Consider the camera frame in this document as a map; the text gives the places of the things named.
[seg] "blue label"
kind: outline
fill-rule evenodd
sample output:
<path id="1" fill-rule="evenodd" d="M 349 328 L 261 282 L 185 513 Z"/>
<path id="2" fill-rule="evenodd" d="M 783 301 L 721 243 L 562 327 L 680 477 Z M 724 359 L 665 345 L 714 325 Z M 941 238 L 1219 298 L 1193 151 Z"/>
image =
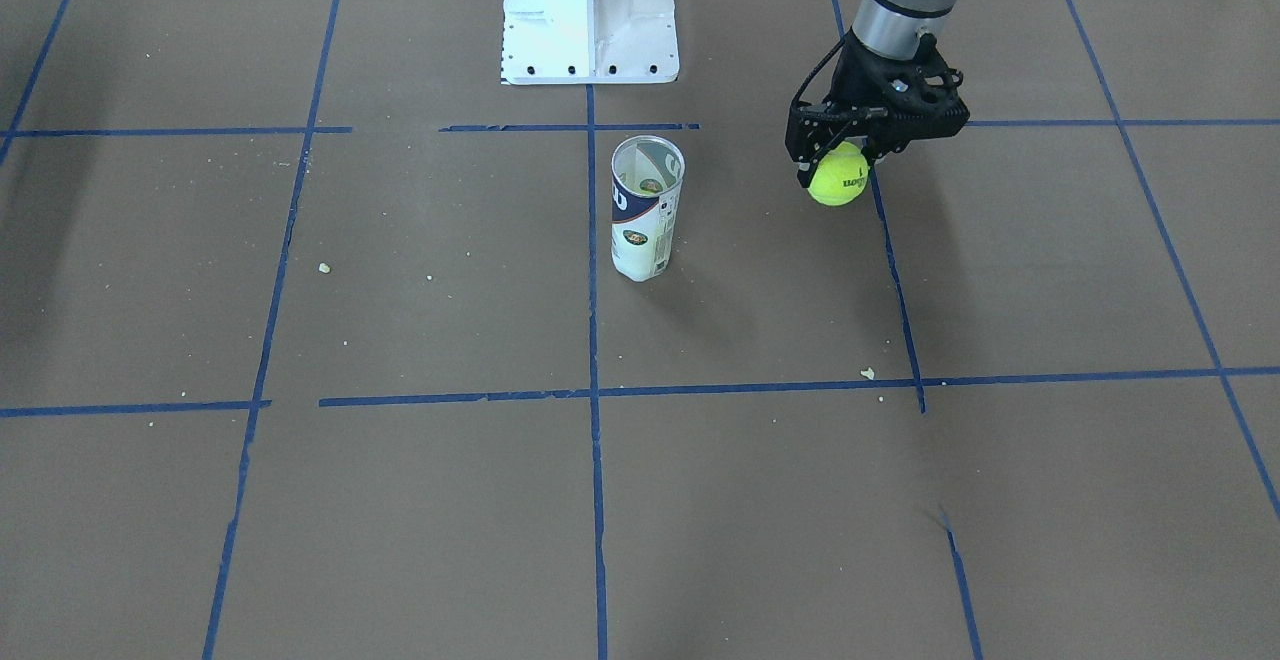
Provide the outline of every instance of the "blue label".
<path id="1" fill-rule="evenodd" d="M 658 205 L 657 196 L 635 194 L 622 187 L 618 178 L 613 178 L 613 223 L 634 221 L 653 210 L 654 205 Z"/>

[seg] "white container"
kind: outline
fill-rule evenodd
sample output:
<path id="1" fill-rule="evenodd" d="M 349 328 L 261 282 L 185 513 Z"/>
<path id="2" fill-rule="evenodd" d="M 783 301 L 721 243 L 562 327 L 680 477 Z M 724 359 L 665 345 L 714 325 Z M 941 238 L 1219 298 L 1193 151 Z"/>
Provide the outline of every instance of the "white container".
<path id="1" fill-rule="evenodd" d="M 613 151 L 613 267 L 635 281 L 667 269 L 685 156 L 667 139 L 630 137 Z"/>

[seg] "tennis ball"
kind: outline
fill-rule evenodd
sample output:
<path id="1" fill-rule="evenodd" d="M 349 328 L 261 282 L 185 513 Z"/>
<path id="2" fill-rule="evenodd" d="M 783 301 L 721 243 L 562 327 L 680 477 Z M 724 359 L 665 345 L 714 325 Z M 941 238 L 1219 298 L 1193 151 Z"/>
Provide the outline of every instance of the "tennis ball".
<path id="1" fill-rule="evenodd" d="M 870 169 L 863 151 L 852 142 L 841 142 L 818 162 L 813 182 L 809 183 L 809 196 L 823 205 L 851 203 L 867 189 L 868 177 Z"/>

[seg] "tennis ball can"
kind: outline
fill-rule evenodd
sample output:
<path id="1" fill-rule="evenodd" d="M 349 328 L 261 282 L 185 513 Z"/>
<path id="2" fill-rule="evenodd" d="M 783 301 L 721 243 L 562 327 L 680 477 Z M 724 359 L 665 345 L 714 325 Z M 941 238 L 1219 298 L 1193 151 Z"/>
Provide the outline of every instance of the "tennis ball can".
<path id="1" fill-rule="evenodd" d="M 635 281 L 671 262 L 685 156 L 654 136 L 630 137 L 613 151 L 613 267 Z"/>

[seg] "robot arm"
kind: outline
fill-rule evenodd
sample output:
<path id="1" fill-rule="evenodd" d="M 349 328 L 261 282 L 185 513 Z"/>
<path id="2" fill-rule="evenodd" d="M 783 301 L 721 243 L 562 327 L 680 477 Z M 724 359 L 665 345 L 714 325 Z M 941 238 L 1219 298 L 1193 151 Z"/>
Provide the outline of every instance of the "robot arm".
<path id="1" fill-rule="evenodd" d="M 864 139 L 864 157 L 877 162 L 910 141 L 955 136 L 969 122 L 957 92 L 964 74 L 937 49 L 955 1 L 861 0 L 854 26 L 791 101 L 786 145 L 800 185 L 809 187 L 818 162 L 842 141 Z M 837 52 L 826 98 L 806 104 L 801 96 Z"/>

